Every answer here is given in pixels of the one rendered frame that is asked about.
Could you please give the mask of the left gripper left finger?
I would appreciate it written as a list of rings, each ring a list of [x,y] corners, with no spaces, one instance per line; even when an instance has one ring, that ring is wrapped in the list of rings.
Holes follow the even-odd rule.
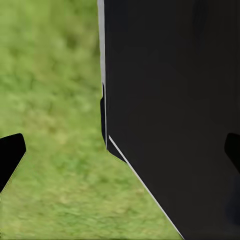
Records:
[[[22,133],[0,138],[0,193],[26,153]]]

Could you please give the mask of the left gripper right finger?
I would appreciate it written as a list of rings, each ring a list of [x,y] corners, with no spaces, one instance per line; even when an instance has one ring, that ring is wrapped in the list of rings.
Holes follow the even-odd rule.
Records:
[[[227,135],[224,151],[240,173],[240,135],[229,133]]]

